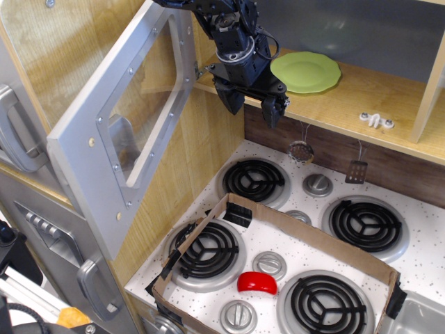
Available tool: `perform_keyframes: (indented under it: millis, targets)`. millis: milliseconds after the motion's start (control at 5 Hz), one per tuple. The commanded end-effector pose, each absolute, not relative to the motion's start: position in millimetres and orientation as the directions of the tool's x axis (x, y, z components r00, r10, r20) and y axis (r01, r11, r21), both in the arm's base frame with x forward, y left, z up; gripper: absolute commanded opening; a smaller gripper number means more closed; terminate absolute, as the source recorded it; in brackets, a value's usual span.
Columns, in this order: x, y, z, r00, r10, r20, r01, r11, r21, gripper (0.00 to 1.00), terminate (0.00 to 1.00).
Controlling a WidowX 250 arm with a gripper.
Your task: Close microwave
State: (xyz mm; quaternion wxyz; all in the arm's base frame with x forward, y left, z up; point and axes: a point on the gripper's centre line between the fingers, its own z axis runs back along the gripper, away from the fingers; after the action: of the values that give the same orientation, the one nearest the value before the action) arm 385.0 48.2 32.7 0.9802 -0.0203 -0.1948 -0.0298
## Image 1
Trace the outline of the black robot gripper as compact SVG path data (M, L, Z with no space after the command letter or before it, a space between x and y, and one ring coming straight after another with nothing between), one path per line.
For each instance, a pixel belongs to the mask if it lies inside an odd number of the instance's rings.
M258 33L248 39L247 49L239 52L217 53L218 62L208 67L213 84L226 109L236 115L244 104L245 96L263 100L261 110L268 128L276 128L284 116L289 99L286 85L270 69L271 62L280 54L275 44L271 54L269 41L275 38L269 33Z

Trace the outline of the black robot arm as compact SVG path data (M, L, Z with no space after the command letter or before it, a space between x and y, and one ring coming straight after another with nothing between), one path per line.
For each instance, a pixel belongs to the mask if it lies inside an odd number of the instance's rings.
M281 47L258 25L254 1L157 1L164 8L191 11L216 45L217 63L207 66L226 109L237 114L245 98L261 102L263 118L275 128L289 105L286 85L271 71Z

